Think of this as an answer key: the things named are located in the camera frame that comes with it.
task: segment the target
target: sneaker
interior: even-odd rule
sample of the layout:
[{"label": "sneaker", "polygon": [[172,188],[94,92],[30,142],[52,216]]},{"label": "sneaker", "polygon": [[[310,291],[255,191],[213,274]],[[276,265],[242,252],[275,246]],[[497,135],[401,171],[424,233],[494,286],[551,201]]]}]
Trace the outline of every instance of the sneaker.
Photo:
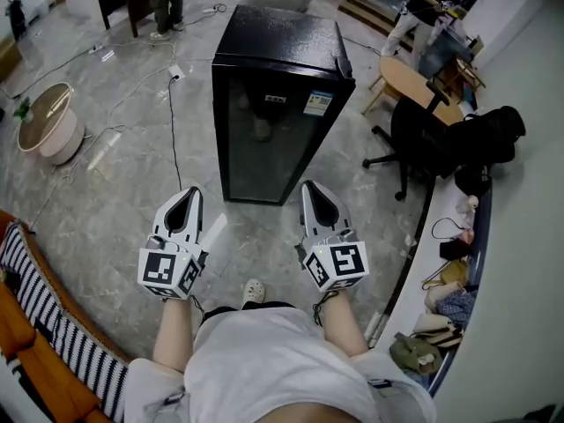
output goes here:
[{"label": "sneaker", "polygon": [[177,24],[173,24],[173,30],[176,32],[183,32],[184,28],[186,28],[186,24],[182,21],[178,22]]},{"label": "sneaker", "polygon": [[248,280],[245,284],[241,308],[246,302],[256,302],[257,304],[264,302],[264,285],[255,278]]},{"label": "sneaker", "polygon": [[154,41],[168,41],[170,36],[168,33],[161,34],[159,32],[151,33],[151,39]]}]

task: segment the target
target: person standing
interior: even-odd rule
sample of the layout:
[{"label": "person standing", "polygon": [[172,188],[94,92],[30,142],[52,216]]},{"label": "person standing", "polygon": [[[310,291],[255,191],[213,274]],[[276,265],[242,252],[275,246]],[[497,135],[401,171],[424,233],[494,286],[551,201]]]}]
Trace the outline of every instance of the person standing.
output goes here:
[{"label": "person standing", "polygon": [[21,0],[8,0],[5,15],[10,18],[11,32],[16,41],[26,33],[26,16]]},{"label": "person standing", "polygon": [[181,32],[184,29],[182,22],[183,0],[149,0],[151,7],[155,10],[157,31],[151,33],[151,39],[156,41],[167,41],[168,30]]},{"label": "person standing", "polygon": [[396,26],[388,35],[386,45],[382,49],[382,56],[393,56],[401,39],[407,32],[415,28],[412,67],[417,70],[419,60],[431,39],[437,19],[452,5],[453,0],[409,0],[405,6],[406,13],[402,14]]}]

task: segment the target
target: marble floor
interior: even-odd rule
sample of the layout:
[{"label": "marble floor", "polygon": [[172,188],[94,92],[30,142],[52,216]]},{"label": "marble floor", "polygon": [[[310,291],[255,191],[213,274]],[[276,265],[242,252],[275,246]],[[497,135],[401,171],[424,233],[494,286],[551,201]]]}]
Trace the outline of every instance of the marble floor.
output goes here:
[{"label": "marble floor", "polygon": [[[201,20],[175,34],[177,63],[186,78],[172,86],[165,68],[170,45],[152,46],[152,19],[139,24],[137,41],[127,20],[105,31],[101,22],[79,19],[64,4],[33,25],[19,43],[24,62],[3,83],[10,93],[25,89],[44,72],[92,45],[97,53],[81,56],[32,86],[34,99],[49,85],[68,82],[74,89],[71,107],[93,136],[76,156],[54,170],[18,149],[18,124],[13,103],[0,96],[6,117],[0,122],[0,208],[24,221],[36,221],[38,241],[59,274],[92,319],[125,351],[148,356],[160,321],[162,303],[137,285],[137,253],[145,245],[156,209],[177,191],[170,132],[169,98],[174,105],[176,150],[182,183],[196,185],[204,195],[204,233],[225,213],[228,221],[208,257],[194,292],[205,309],[237,306],[248,278],[267,285],[267,298],[289,301],[310,314],[319,300],[311,279],[301,271],[294,245],[301,238],[296,190],[282,207],[231,204],[223,201],[212,112],[211,59],[235,5],[241,0],[184,0],[187,22],[202,17],[215,3],[227,12]],[[381,48],[384,37],[337,10],[339,0],[314,0],[309,13],[335,19],[345,37]],[[367,117],[360,114],[371,92],[368,84],[378,68],[378,56],[345,41],[357,88],[309,165],[304,178],[319,181],[349,206],[353,224],[367,243],[371,275],[353,288],[352,304],[362,328],[381,313],[404,263],[423,206],[425,190],[410,183],[403,203],[397,165],[365,170],[365,157],[388,152],[370,127],[389,126],[393,100],[383,97]],[[111,50],[114,55],[106,61]],[[109,111],[126,95],[131,97]],[[126,130],[105,130],[124,124]],[[72,183],[62,177],[71,172]],[[50,196],[47,204],[41,207]],[[200,315],[194,312],[195,323]]]}]

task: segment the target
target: white fabric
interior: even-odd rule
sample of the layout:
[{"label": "white fabric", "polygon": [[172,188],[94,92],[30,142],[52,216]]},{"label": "white fabric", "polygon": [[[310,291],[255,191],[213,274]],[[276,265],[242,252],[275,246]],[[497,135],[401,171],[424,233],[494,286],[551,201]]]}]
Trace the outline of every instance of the white fabric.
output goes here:
[{"label": "white fabric", "polygon": [[[381,380],[391,386],[371,385]],[[181,401],[163,406],[165,398],[183,390]],[[134,360],[125,421],[250,423],[297,403],[326,404],[361,423],[435,419],[431,397],[389,356],[371,351],[349,359],[301,310],[264,308],[208,320],[183,378],[148,360]]]},{"label": "white fabric", "polygon": [[382,56],[393,56],[394,53],[396,53],[399,42],[407,34],[407,32],[413,28],[415,28],[415,36],[413,39],[412,67],[414,70],[417,70],[419,68],[421,55],[425,53],[427,44],[432,39],[432,34],[436,39],[439,33],[434,33],[434,28],[432,26],[421,22],[410,12],[402,14],[396,26],[388,35],[386,45],[384,45],[384,48],[382,49]]}]

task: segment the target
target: black mini fridge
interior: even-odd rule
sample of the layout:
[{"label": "black mini fridge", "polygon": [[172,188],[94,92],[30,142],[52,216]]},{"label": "black mini fridge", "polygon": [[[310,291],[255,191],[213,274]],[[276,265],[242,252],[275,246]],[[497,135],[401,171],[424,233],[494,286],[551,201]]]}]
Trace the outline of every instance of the black mini fridge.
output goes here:
[{"label": "black mini fridge", "polygon": [[239,5],[211,72],[224,199],[282,205],[355,87],[337,23]]}]

